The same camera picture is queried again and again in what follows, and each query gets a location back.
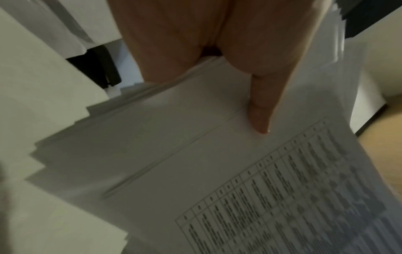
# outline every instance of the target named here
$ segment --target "wooden floor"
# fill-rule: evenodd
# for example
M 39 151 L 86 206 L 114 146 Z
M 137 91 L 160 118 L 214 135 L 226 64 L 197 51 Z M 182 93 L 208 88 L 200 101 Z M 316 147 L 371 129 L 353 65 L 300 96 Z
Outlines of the wooden floor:
M 402 97 L 359 138 L 384 180 L 402 197 Z

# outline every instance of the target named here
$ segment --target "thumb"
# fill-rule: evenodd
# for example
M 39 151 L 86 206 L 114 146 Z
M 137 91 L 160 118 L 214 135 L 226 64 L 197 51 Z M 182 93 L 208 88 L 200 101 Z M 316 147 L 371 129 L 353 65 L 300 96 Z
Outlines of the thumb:
M 251 78 L 248 119 L 253 128 L 261 134 L 269 132 L 271 116 L 289 82 L 295 64 L 279 72 Z

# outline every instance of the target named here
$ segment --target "skin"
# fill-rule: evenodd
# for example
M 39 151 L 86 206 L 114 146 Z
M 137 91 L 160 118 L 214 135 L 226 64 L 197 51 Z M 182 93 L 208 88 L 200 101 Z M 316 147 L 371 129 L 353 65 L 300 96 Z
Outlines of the skin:
M 248 118 L 270 118 L 331 0 L 109 0 L 147 82 L 172 81 L 205 55 L 252 74 Z

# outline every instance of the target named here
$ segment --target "stack of paper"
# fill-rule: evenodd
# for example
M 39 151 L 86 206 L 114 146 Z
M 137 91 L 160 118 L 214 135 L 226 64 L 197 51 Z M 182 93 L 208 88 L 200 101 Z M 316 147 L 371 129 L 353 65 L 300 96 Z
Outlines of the stack of paper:
M 334 8 L 261 136 L 250 76 L 205 59 L 38 142 L 29 181 L 129 235 L 125 253 L 402 253 L 400 204 L 348 127 L 363 52 Z

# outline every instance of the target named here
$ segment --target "hand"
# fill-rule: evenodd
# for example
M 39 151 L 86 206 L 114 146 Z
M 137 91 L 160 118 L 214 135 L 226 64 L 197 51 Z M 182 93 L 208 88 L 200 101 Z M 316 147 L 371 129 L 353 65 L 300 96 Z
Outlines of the hand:
M 294 69 L 331 0 L 109 0 L 145 81 L 168 82 L 205 49 L 252 74 L 248 118 L 268 133 Z

